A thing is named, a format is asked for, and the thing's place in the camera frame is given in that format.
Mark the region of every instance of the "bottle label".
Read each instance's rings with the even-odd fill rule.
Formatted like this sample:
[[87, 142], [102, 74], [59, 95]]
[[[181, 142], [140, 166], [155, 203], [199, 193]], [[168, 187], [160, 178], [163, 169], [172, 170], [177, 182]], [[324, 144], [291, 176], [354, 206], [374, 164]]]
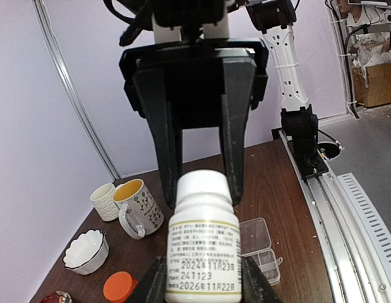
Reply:
[[239, 227], [192, 220], [169, 227], [166, 292], [241, 294]]

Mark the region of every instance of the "orange lid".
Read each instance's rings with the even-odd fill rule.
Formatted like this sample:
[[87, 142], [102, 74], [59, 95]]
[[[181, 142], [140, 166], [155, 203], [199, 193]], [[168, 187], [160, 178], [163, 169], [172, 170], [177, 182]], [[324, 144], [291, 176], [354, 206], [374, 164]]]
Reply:
[[124, 303], [137, 285], [138, 281], [132, 278], [129, 273], [125, 271], [117, 272], [105, 282], [104, 297], [112, 303]]

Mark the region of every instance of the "table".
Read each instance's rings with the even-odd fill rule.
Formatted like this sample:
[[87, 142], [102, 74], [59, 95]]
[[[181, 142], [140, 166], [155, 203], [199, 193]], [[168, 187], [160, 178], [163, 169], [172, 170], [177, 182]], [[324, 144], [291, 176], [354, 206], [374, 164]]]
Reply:
[[[333, 302], [315, 228], [282, 142], [277, 140], [247, 148], [244, 159], [244, 196], [235, 214], [241, 222], [258, 217], [266, 220], [272, 248], [277, 258], [284, 258], [280, 266], [281, 281], [274, 290], [284, 303]], [[185, 171], [195, 169], [222, 171], [221, 156], [184, 165]], [[95, 273], [80, 276], [63, 267], [63, 252], [31, 303], [39, 303], [55, 290], [69, 292], [74, 303], [107, 302], [102, 295], [102, 287], [111, 274], [128, 271], [140, 280], [154, 257], [165, 256], [167, 222], [172, 211], [166, 207], [162, 198], [159, 174], [149, 172], [136, 177], [145, 181], [164, 212], [166, 220], [161, 229], [154, 235], [136, 241], [125, 233], [118, 220], [103, 222], [92, 211], [73, 239], [89, 229], [102, 230], [110, 245], [107, 261]]]

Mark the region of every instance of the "cardboard box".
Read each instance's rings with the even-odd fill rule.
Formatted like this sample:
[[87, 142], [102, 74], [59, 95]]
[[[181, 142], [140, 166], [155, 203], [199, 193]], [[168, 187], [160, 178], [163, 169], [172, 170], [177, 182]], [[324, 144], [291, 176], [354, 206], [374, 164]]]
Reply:
[[365, 107], [391, 103], [391, 63], [366, 68], [367, 81], [359, 67], [352, 68], [355, 99]]

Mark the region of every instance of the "round hole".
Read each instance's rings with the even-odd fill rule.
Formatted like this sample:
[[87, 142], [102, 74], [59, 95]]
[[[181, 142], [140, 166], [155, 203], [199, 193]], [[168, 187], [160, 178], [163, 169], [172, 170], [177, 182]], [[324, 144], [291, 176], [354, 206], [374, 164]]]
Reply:
[[339, 146], [334, 142], [321, 142], [317, 146], [324, 160], [335, 159], [341, 153]]

